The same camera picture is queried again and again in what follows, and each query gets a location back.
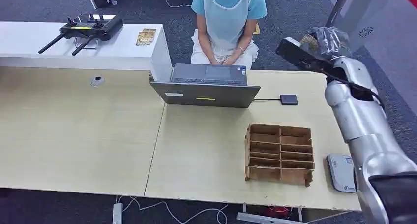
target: white sticker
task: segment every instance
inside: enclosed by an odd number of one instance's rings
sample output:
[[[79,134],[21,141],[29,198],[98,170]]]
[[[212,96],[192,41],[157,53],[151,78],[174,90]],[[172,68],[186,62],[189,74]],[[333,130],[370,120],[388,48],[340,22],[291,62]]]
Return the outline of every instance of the white sticker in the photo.
[[[165,93],[166,96],[184,97],[181,93]]]

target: laptop keyboard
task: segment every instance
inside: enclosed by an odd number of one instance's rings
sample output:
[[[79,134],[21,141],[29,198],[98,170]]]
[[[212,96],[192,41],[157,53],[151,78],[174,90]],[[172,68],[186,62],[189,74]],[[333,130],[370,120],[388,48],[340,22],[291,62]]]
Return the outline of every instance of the laptop keyboard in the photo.
[[[239,80],[203,80],[203,79],[187,79],[175,78],[175,83],[203,83],[203,84],[218,84],[218,85],[244,85],[244,81]]]

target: metal pole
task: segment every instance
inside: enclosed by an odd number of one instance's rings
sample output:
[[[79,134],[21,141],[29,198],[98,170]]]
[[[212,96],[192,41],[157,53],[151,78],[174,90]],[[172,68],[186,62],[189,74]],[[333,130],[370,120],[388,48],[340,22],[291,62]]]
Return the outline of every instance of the metal pole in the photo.
[[[331,27],[334,24],[334,19],[336,18],[336,16],[340,13],[340,11],[342,10],[343,6],[345,5],[346,0],[337,0],[336,4],[334,5],[333,10],[331,11],[326,25],[325,27]]]

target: cardboard organizer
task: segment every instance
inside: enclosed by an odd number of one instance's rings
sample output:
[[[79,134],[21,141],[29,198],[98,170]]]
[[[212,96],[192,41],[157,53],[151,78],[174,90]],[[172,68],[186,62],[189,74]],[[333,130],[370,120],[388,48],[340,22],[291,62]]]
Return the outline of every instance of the cardboard organizer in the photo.
[[[310,186],[314,171],[309,128],[250,124],[245,136],[245,179]]]

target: bracelet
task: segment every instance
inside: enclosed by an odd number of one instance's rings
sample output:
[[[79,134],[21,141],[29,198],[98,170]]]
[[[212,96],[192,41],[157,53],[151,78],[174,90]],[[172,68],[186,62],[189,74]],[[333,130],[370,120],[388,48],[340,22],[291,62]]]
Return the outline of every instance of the bracelet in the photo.
[[[239,48],[241,51],[242,51],[242,53],[244,53],[245,52],[245,50],[242,48],[242,47],[236,47],[235,49],[237,49],[237,48]]]

